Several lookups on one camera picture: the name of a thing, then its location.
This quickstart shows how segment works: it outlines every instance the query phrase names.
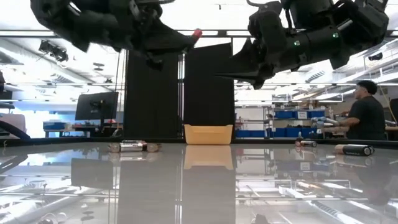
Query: black t-shirt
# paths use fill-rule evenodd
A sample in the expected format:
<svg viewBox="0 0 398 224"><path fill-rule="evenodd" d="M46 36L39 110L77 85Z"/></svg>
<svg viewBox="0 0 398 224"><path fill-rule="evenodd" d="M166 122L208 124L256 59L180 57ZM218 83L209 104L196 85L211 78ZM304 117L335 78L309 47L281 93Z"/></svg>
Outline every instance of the black t-shirt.
<svg viewBox="0 0 398 224"><path fill-rule="evenodd" d="M385 140L384 109L373 96L357 100L349 111L349 118L358 118L359 124L349 127L347 137L361 140Z"/></svg>

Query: robotic arm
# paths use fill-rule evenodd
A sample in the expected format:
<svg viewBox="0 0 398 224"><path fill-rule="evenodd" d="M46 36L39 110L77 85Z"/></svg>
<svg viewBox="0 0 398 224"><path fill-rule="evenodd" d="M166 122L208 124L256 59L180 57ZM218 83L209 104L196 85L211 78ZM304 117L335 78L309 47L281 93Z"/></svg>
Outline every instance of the robotic arm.
<svg viewBox="0 0 398 224"><path fill-rule="evenodd" d="M156 56L187 52L201 36L185 36L163 24L161 4L174 0L30 0L36 19L86 52L90 43L134 50L161 70Z"/></svg>
<svg viewBox="0 0 398 224"><path fill-rule="evenodd" d="M258 7L248 25L255 40L247 39L217 75L249 82L255 90L284 70L295 72L322 60L333 69L346 65L351 55L380 44L389 22L387 0L246 1ZM288 28L279 17L283 9Z"/></svg>

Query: reflective tabletop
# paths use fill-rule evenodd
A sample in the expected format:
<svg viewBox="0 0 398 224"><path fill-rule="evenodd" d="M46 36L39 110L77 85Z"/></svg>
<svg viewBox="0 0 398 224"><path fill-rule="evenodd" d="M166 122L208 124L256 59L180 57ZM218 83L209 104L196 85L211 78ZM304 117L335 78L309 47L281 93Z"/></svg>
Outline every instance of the reflective tabletop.
<svg viewBox="0 0 398 224"><path fill-rule="evenodd" d="M0 223L398 223L398 151L108 146L3 147Z"/></svg>

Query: person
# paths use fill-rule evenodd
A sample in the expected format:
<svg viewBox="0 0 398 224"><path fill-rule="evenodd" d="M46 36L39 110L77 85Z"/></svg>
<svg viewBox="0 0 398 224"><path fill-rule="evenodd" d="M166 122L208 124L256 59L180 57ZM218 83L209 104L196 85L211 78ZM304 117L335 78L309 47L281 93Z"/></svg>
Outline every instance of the person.
<svg viewBox="0 0 398 224"><path fill-rule="evenodd" d="M373 97L377 92L377 85L370 80L357 83L355 98L348 118L339 121L339 126L349 128L348 139L385 140L386 124L384 109L380 102Z"/></svg>

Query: computer monitor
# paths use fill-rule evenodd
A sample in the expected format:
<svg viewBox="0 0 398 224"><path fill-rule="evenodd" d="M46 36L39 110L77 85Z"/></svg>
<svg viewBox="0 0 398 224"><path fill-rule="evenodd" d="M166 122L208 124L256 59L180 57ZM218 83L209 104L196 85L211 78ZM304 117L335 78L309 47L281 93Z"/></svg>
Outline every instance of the computer monitor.
<svg viewBox="0 0 398 224"><path fill-rule="evenodd" d="M82 94L77 101L75 120L115 119L118 108L118 92Z"/></svg>

